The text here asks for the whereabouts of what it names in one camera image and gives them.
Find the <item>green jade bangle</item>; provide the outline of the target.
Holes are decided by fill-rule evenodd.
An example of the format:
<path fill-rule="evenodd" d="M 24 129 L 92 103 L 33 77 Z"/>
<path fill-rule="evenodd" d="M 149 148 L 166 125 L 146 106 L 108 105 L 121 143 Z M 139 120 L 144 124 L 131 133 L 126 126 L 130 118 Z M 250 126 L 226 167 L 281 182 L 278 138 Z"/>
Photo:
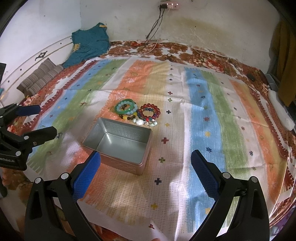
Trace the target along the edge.
<path fill-rule="evenodd" d="M 138 110 L 138 106 L 132 99 L 124 99 L 118 102 L 114 109 L 119 115 L 131 115 Z"/>

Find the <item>floral brown bedsheet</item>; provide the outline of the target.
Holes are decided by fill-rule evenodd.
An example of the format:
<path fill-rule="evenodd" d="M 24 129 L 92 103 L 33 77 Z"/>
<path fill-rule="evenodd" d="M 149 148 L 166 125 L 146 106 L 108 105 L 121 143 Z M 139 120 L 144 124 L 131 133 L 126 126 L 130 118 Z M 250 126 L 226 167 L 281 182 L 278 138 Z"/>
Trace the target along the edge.
<path fill-rule="evenodd" d="M 287 131 L 278 119 L 276 112 L 268 100 L 268 86 L 264 74 L 257 68 L 247 66 L 237 60 L 224 57 L 218 54 L 209 53 L 197 48 L 191 48 L 177 43 L 158 43 L 151 45 L 148 49 L 142 50 L 137 42 L 113 42 L 109 52 L 101 57 L 96 57 L 88 61 L 83 61 L 80 64 L 64 69 L 45 87 L 43 87 L 34 96 L 22 98 L 22 103 L 25 105 L 38 104 L 41 106 L 40 115 L 45 111 L 43 102 L 46 97 L 51 94 L 60 80 L 77 75 L 84 67 L 90 67 L 90 63 L 94 60 L 103 60 L 107 58 L 142 58 L 144 60 L 153 61 L 168 61 L 173 64 L 182 64 L 191 68 L 201 68 L 214 71 L 217 73 L 226 74 L 230 77 L 239 77 L 244 83 L 253 87 L 264 98 L 271 107 L 272 123 L 275 125 L 276 131 L 279 133 L 282 141 L 290 148 L 293 156 L 293 162 L 290 164 L 290 169 L 293 171 L 295 179 L 295 135 Z M 250 73 L 255 77 L 255 81 L 247 78 Z M 10 126 L 9 130 L 19 135 L 37 129 L 34 121 L 38 116 L 28 118 L 18 118 Z M 29 193 L 33 184 L 33 180 L 40 175 L 35 175 L 33 178 L 27 176 L 27 170 L 10 171 L 8 174 L 8 195 L 1 200 L 1 208 L 8 219 L 11 226 L 18 234 L 24 234 L 25 227 L 25 211 L 29 199 Z M 280 221 L 284 220 L 287 213 L 295 206 L 295 183 L 290 193 L 290 196 L 282 200 L 275 210 L 275 218 L 269 217 L 269 225 L 272 230 L 276 230 Z M 123 236 L 115 233 L 107 228 L 96 225 L 95 228 L 108 240 L 128 240 Z"/>

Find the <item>striped brown pillow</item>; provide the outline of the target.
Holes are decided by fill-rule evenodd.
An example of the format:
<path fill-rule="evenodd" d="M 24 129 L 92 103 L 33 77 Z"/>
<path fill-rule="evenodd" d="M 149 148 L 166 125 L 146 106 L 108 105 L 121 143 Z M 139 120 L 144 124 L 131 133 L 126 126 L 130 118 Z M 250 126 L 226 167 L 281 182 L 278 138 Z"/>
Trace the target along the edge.
<path fill-rule="evenodd" d="M 24 81 L 20 83 L 17 90 L 24 96 L 33 96 L 53 80 L 64 70 L 62 65 L 55 65 L 49 58 L 40 64 Z"/>

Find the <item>silver pink metal tin box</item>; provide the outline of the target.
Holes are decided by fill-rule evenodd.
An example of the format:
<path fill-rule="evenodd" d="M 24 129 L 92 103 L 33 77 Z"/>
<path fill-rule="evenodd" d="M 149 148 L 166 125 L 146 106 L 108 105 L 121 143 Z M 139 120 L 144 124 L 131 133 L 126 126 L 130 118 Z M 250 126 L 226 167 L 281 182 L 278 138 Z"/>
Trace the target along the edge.
<path fill-rule="evenodd" d="M 83 146 L 99 152 L 101 162 L 107 166 L 142 175 L 151 143 L 150 128 L 99 118 L 84 139 Z"/>

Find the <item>teal garment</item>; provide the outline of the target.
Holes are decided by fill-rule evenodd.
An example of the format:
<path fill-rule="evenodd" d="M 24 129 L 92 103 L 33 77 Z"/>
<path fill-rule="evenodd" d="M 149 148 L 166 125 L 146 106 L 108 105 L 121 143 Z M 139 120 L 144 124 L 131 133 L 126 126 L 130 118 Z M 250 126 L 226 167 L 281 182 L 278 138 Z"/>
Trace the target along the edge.
<path fill-rule="evenodd" d="M 72 33 L 73 49 L 68 59 L 62 64 L 68 68 L 85 60 L 101 56 L 110 48 L 107 26 L 98 23 L 88 30 L 77 30 Z"/>

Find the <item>colourful striped mat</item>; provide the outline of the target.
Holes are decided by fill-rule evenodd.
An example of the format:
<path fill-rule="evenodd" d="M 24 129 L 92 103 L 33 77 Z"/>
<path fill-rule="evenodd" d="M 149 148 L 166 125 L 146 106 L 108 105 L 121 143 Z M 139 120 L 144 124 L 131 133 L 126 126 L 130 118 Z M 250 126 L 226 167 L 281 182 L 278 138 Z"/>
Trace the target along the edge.
<path fill-rule="evenodd" d="M 43 102 L 36 128 L 54 126 L 53 141 L 36 149 L 27 176 L 57 178 L 84 161 L 83 141 L 99 118 L 119 118 L 124 99 L 156 105 L 160 116 L 142 175 L 102 164 L 79 200 L 87 218 L 129 240 L 184 240 L 202 223 L 214 200 L 191 166 L 192 151 L 235 178 L 256 176 L 270 218 L 295 183 L 293 156 L 258 91 L 239 77 L 168 61 L 142 58 L 94 60 L 60 80 Z"/>

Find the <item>white bolster pillow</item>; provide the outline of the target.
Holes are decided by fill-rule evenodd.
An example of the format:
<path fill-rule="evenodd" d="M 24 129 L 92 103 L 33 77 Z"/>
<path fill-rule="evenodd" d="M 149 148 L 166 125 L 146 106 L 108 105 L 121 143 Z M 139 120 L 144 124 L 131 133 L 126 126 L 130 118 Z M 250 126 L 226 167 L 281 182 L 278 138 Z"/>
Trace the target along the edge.
<path fill-rule="evenodd" d="M 274 90 L 269 89 L 268 99 L 273 105 L 282 126 L 289 131 L 293 130 L 295 127 L 295 122 L 279 99 L 278 93 Z"/>

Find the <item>small black object on bedsheet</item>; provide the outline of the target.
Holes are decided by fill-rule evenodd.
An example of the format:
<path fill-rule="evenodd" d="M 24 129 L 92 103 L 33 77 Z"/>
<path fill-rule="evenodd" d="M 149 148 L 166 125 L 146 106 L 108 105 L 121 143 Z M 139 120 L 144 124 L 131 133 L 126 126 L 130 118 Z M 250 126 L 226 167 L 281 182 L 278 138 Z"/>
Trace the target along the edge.
<path fill-rule="evenodd" d="M 252 75 L 252 74 L 250 74 L 250 73 L 248 73 L 247 75 L 247 78 L 249 79 L 249 80 L 251 80 L 251 81 L 255 81 L 256 79 L 255 79 L 255 77 Z"/>

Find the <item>mustard hanging cloth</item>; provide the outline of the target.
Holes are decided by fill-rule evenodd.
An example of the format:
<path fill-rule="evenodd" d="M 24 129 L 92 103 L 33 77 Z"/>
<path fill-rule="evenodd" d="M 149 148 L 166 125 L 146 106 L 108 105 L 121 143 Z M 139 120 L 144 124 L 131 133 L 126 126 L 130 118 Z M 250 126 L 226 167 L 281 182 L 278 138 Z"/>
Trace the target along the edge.
<path fill-rule="evenodd" d="M 276 26 L 271 51 L 276 56 L 273 74 L 279 80 L 278 96 L 289 106 L 295 101 L 295 33 L 284 19 Z"/>

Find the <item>pink power strip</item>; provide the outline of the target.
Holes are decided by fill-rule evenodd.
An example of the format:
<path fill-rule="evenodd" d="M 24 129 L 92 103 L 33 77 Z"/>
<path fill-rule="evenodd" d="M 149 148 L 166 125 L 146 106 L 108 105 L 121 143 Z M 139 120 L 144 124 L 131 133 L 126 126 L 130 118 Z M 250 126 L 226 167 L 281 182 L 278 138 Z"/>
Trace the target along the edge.
<path fill-rule="evenodd" d="M 179 9 L 180 4 L 175 1 L 163 1 L 159 3 L 159 9 Z"/>

